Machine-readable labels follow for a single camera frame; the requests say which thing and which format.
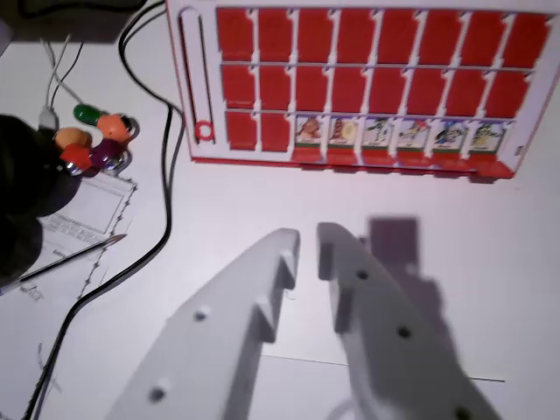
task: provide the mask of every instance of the pen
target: pen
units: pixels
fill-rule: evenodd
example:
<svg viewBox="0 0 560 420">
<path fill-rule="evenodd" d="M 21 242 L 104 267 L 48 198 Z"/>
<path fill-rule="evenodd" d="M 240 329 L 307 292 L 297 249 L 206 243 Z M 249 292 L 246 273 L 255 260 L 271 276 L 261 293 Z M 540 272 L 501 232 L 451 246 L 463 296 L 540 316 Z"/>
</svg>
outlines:
<svg viewBox="0 0 560 420">
<path fill-rule="evenodd" d="M 109 246 L 113 245 L 114 243 L 119 242 L 125 236 L 126 236 L 126 234 L 116 234 L 116 235 L 111 236 L 110 238 L 106 239 L 105 241 L 97 242 L 94 245 L 91 245 L 87 248 L 84 248 L 82 251 L 75 252 L 75 253 L 73 253 L 73 254 L 65 257 L 65 258 L 62 258 L 62 259 L 60 259 L 58 261 L 55 261 L 55 262 L 52 262 L 52 263 L 46 265 L 45 267 L 43 267 L 41 269 L 36 269 L 35 271 L 33 271 L 29 274 L 25 274 L 25 275 L 17 278 L 16 280 L 14 280 L 13 283 L 10 283 L 7 286 L 4 286 L 4 287 L 0 288 L 0 296 L 5 295 L 9 291 L 12 291 L 12 290 L 16 289 L 17 287 L 21 286 L 23 283 L 28 282 L 35 277 L 42 276 L 45 273 L 47 273 L 48 271 L 57 269 L 58 267 L 60 267 L 62 265 L 68 264 L 73 260 L 76 260 L 78 258 L 81 258 L 81 257 L 89 254 L 90 252 L 94 252 L 97 249 L 109 247 Z"/>
</svg>

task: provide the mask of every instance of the guess who game board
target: guess who game board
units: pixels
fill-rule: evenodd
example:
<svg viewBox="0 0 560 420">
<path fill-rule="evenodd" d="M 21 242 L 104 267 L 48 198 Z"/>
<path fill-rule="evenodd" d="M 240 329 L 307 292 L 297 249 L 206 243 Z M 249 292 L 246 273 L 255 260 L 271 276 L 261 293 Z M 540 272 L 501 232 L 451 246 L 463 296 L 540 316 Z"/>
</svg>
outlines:
<svg viewBox="0 0 560 420">
<path fill-rule="evenodd" d="M 393 3 L 170 0 L 192 159 L 511 178 L 556 85 L 558 5 Z"/>
</svg>

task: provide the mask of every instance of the purple bead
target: purple bead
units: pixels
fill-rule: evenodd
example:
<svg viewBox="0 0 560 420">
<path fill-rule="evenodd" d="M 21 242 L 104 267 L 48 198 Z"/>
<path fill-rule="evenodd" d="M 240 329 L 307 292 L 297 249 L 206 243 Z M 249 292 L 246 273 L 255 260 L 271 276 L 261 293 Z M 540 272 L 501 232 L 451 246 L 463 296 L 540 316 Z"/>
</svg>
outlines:
<svg viewBox="0 0 560 420">
<path fill-rule="evenodd" d="M 91 163 L 98 169 L 114 169 L 122 161 L 124 146 L 110 138 L 104 138 L 90 152 Z"/>
</svg>

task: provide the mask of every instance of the red ring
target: red ring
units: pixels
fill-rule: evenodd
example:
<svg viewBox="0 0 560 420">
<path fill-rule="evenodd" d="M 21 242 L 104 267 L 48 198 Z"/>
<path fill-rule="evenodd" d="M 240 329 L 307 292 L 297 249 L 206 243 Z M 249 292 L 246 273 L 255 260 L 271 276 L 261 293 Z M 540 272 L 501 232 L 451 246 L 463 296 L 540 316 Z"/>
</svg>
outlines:
<svg viewBox="0 0 560 420">
<path fill-rule="evenodd" d="M 210 129 L 210 134 L 208 136 L 202 136 L 201 128 L 204 126 Z M 200 140 L 205 140 L 207 142 L 210 140 L 214 140 L 214 126 L 209 121 L 198 121 L 196 124 L 194 124 L 194 135 Z"/>
</svg>

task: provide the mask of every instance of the white cable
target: white cable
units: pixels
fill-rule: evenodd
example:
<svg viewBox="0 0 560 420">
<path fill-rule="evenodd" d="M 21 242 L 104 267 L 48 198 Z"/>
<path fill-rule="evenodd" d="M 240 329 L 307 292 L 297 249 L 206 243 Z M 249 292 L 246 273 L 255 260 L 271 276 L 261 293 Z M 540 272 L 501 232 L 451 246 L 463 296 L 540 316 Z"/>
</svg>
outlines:
<svg viewBox="0 0 560 420">
<path fill-rule="evenodd" d="M 50 91 L 51 91 L 51 84 L 53 82 L 53 78 L 56 79 L 57 85 L 61 86 L 64 90 L 66 90 L 68 92 L 68 94 L 70 96 L 72 96 L 77 102 L 84 103 L 84 101 L 64 81 L 62 81 L 60 79 L 59 74 L 57 73 L 58 66 L 59 66 L 60 62 L 62 61 L 62 55 L 64 54 L 64 51 L 66 50 L 66 47 L 67 47 L 67 44 L 68 44 L 69 40 L 70 40 L 70 35 L 68 35 L 68 37 L 66 37 L 66 41 L 65 41 L 64 45 L 62 46 L 62 52 L 60 53 L 59 59 L 56 60 L 53 48 L 51 47 L 51 44 L 48 41 L 45 41 L 44 39 L 41 39 L 41 42 L 43 43 L 43 47 L 45 48 L 45 51 L 46 51 L 46 55 L 47 55 L 49 61 L 51 62 L 51 67 L 52 67 L 51 79 L 49 80 L 49 84 L 48 84 L 47 89 L 46 89 L 46 103 L 45 103 L 45 106 L 47 108 L 50 108 L 49 107 L 49 94 L 50 94 Z"/>
</svg>

